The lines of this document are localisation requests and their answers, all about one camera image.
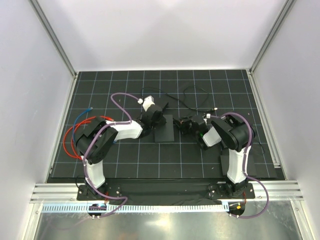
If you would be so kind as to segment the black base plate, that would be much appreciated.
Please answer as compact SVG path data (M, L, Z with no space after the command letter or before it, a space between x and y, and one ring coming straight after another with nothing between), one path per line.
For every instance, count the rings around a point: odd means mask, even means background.
M248 181L234 186L228 180L214 178L107 178L100 186L89 183L78 186L77 199L104 200L108 197L127 197L129 204L168 205L183 201L253 200L255 192Z

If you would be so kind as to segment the black network switch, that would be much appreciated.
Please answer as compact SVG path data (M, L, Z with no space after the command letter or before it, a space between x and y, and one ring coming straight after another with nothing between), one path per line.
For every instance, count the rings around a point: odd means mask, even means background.
M166 123L154 130L154 142L161 143L173 143L174 136L174 121L171 114L164 115Z

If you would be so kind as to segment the aluminium front rail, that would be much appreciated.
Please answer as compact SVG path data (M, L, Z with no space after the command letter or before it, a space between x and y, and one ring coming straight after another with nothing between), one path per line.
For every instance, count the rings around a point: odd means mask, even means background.
M262 182L270 201L302 201L304 199L296 180L268 180ZM78 188L72 183L36 184L30 203L72 202L76 200Z

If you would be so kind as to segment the black flat block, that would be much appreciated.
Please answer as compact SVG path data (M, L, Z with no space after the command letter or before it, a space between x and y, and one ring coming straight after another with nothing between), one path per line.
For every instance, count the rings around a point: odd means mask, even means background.
M229 156L228 155L221 155L220 156L221 168L222 168L222 175L226 176L228 169L229 169ZM253 157L249 157L247 161L247 174L250 177L257 176L257 169L255 167L255 162Z

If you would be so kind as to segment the left aluminium frame post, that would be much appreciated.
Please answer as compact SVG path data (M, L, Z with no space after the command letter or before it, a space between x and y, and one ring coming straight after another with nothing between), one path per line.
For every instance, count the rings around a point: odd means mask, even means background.
M64 63L64 65L66 66L67 70L69 71L69 73L71 74L71 76L73 78L75 78L77 76L77 71L74 69L74 67L72 66L71 61L69 60L63 46L61 45L52 25L50 24L43 8L41 7L40 3L38 0L29 0L28 1L32 7L32 9L34 10L36 16L38 17L40 23L42 24L45 32L47 33L47 35L49 36L53 46L55 47L55 49L57 50L62 62Z

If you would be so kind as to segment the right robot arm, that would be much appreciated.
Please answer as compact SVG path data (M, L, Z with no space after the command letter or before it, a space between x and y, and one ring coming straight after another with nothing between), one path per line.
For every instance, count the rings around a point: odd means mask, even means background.
M225 192L230 198L243 194L248 186L248 158L255 131L249 122L235 112L222 116L206 114L175 119L183 135L192 135L203 150L222 144L228 149Z

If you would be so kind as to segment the right aluminium frame post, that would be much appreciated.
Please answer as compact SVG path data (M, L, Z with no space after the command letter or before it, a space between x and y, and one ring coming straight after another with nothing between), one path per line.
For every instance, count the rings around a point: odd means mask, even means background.
M288 17L290 11L292 10L293 6L295 5L296 0L286 0L281 7L280 12L278 13L270 31L268 32L261 48L259 49L251 67L249 68L249 73L253 75L255 70L258 68L260 62L262 61L263 57L265 56L267 50L271 46L273 40L275 39L276 35L280 31L284 21Z

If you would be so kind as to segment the aluminium frame post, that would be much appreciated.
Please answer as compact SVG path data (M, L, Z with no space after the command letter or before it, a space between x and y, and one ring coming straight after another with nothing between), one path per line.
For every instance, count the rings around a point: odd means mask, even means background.
M69 71L69 73L71 74L71 76L73 78L75 78L77 76L77 71L74 69L74 67L72 66L71 61L69 60L63 46L61 45L52 25L50 24L43 8L41 7L40 3L38 0L29 0L28 1L32 7L32 9L34 10L36 16L38 17L40 23L42 24L45 32L47 33L47 35L49 36L53 46L55 47L55 49L57 50L62 62L64 63L64 65L66 66L67 70Z
M290 11L292 10L293 6L295 5L296 0L286 0L281 7L280 12L278 13L270 31L268 32L261 48L259 49L251 67L249 68L249 73L253 75L255 70L258 68L260 62L262 61L263 57L265 56L267 50L271 46L273 40L275 39L276 35L280 31L284 21L288 17Z

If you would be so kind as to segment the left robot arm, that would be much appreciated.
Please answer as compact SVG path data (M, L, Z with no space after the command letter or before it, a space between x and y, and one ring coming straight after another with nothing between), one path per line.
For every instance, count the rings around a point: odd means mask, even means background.
M74 145L83 162L85 181L90 186L88 194L94 200L104 198L106 178L103 160L115 141L144 138L165 123L163 109L152 104L138 119L110 121L97 116L83 131L75 133Z

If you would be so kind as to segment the black grid mat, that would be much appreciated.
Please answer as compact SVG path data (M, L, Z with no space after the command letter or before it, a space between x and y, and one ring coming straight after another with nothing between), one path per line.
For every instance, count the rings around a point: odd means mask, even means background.
M166 98L165 112L176 119L207 110L214 110L216 116L228 112L244 116L256 131L249 153L256 177L285 178L271 154L246 70L130 70L78 74L48 181L68 183L84 175L71 145L74 123L94 116L116 121L126 121L127 115L139 117L142 108L135 98L148 95ZM153 135L116 142L103 162L103 171L107 178L222 178L220 156L225 154L227 150L220 145L203 150L191 135L175 129L171 143L155 143Z

